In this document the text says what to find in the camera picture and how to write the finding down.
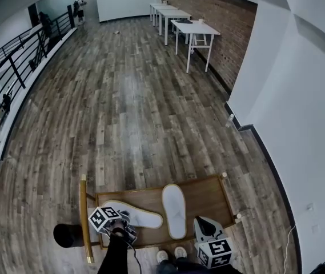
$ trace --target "wood plank flooring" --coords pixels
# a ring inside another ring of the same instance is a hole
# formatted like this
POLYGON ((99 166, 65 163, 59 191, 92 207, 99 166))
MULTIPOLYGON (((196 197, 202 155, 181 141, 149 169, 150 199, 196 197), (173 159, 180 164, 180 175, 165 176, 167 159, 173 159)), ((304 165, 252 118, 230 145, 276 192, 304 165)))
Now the wood plank flooring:
MULTIPOLYGON (((224 126, 228 95, 203 62, 193 55, 186 74, 186 47, 174 51, 174 38, 164 46, 149 18, 89 23, 58 51, 0 162, 0 274, 97 272, 99 247, 88 265, 83 248, 53 239, 56 224, 79 224, 81 174, 93 194, 223 171, 233 211, 243 215, 227 230, 235 266, 283 273, 290 225, 267 162, 251 132, 224 126)), ((137 251, 143 273, 154 273, 157 250, 137 251)), ((296 273, 292 238, 288 252, 287 273, 296 273)), ((138 273, 132 253, 129 272, 138 273)))

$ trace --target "brick wall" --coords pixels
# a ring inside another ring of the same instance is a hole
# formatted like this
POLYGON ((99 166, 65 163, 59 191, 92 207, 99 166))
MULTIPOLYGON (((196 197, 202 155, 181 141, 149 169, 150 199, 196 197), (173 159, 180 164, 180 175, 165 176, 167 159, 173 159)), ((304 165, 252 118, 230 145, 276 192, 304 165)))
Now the brick wall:
MULTIPOLYGON (((221 33, 214 38, 210 63, 232 90, 250 40, 257 4, 246 0, 168 0, 168 2, 191 14, 194 20, 203 18, 208 25, 221 33)), ((207 50, 199 51, 207 58, 207 50)))

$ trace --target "wooden tray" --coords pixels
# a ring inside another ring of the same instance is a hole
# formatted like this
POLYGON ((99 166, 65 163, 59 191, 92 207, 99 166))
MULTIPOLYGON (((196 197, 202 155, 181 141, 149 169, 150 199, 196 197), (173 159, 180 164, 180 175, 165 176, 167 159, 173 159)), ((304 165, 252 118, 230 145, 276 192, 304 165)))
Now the wooden tray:
MULTIPOLYGON (((174 240, 168 234, 167 218, 163 209, 161 194, 163 187, 121 192, 96 193, 96 205, 102 206, 108 200, 119 200, 132 206, 161 214, 163 224, 158 229, 137 228, 138 239, 135 248, 157 247, 194 238, 193 220, 196 216, 213 219, 223 226, 235 224, 227 194, 219 175, 189 180, 178 184, 184 193, 187 217, 187 235, 182 240, 174 240)), ((99 235, 102 248, 106 248, 109 238, 99 235)))

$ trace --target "black baseboard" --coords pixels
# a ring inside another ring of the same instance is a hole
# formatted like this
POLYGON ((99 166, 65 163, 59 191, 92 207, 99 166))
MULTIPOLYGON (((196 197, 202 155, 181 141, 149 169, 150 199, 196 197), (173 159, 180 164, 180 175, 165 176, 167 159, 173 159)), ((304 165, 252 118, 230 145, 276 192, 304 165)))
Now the black baseboard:
MULTIPOLYGON (((194 51, 200 57, 200 59, 203 60, 204 64, 207 64, 207 59, 203 56, 203 54, 201 52, 199 52, 198 49, 195 49, 194 51)), ((211 65, 211 63, 208 64, 208 68, 210 69, 210 71, 212 71, 213 75, 216 77, 216 79, 218 80, 218 82, 220 83, 220 85, 222 85, 222 87, 224 88, 224 90, 226 91, 226 93, 228 93, 229 95, 231 95, 232 90, 224 82, 224 79, 222 78, 222 76, 219 75, 219 73, 216 71, 216 69, 214 69, 214 67, 211 65)))
POLYGON ((150 16, 150 15, 149 14, 145 14, 145 15, 136 15, 136 16, 120 17, 120 18, 108 19, 106 21, 100 21, 100 23, 111 22, 111 21, 120 21, 122 19, 129 19, 129 18, 147 17, 147 16, 150 16))
MULTIPOLYGON (((231 107, 228 105, 227 102, 224 105, 224 107, 225 107, 226 111, 230 115, 234 114, 231 107)), ((261 140, 260 135, 258 134, 258 132, 255 129, 254 125, 241 126, 236 117, 234 117, 233 123, 234 123, 234 125, 235 125, 235 127, 236 127, 236 129, 238 131, 251 130, 253 136, 256 139, 256 142, 259 144, 259 147, 260 147, 261 151, 263 152, 263 155, 266 158, 266 161, 267 161, 267 163, 268 163, 268 165, 270 167, 270 170, 271 170, 271 172, 272 172, 272 174, 274 176, 274 179, 276 181, 276 185, 279 188, 280 195, 282 196, 282 199, 284 201, 284 206, 285 206, 286 211, 287 211, 290 226, 291 226, 291 228, 294 228, 295 220, 294 220, 294 215, 293 215, 292 208, 291 208, 289 200, 288 200, 288 196, 286 194, 286 191, 284 189, 284 186, 283 186, 282 180, 280 179, 278 171, 275 168, 274 162, 272 161, 269 152, 267 151, 263 141, 261 140)), ((300 245, 299 245, 297 227, 295 227, 292 230, 292 234, 293 234, 294 247, 295 247, 296 259, 297 259, 297 267, 298 267, 297 271, 298 271, 298 274, 302 274, 302 256, 301 256, 301 253, 300 253, 300 245)))

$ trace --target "white desk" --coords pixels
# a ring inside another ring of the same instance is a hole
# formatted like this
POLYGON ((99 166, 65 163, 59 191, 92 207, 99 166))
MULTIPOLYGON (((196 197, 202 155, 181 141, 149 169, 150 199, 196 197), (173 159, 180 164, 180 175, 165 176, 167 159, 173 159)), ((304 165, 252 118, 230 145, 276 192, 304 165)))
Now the white desk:
POLYGON ((158 11, 160 16, 160 28, 159 28, 159 35, 162 35, 162 16, 164 16, 164 44, 167 46, 167 33, 168 33, 168 19, 169 18, 187 18, 190 19, 191 15, 186 13, 185 11, 175 9, 161 9, 158 11))
POLYGON ((205 23, 199 23, 199 21, 191 21, 192 24, 187 24, 187 23, 178 23, 176 21, 172 21, 173 25, 176 26, 176 48, 175 48, 175 54, 178 54, 178 36, 179 36, 179 30, 186 34, 190 35, 190 42, 189 42, 189 53, 187 57, 187 66, 186 66, 186 73, 189 72, 189 64, 190 64, 190 55, 191 52, 193 51, 194 48, 208 48, 208 58, 207 58, 207 64, 206 64, 206 72, 208 70, 208 65, 209 65, 209 58, 210 58, 210 52, 212 50, 212 45, 213 45, 213 39, 214 35, 220 35, 219 32, 217 32, 215 29, 210 27, 209 25, 205 23), (203 40, 197 40, 196 35, 197 34, 202 34, 204 36, 203 40), (210 44, 209 46, 207 45, 207 40, 206 40, 206 35, 210 34, 210 44), (204 45, 198 45, 197 42, 204 42, 204 45))
POLYGON ((154 18, 152 18, 153 15, 155 15, 155 10, 154 10, 154 7, 155 6, 166 6, 167 4, 166 3, 150 3, 150 21, 152 22, 152 20, 154 18))
POLYGON ((156 6, 151 6, 151 7, 153 8, 153 26, 155 26, 155 18, 156 18, 156 25, 158 24, 157 15, 158 15, 159 10, 162 10, 162 9, 177 9, 174 6, 167 5, 167 4, 156 5, 156 6))

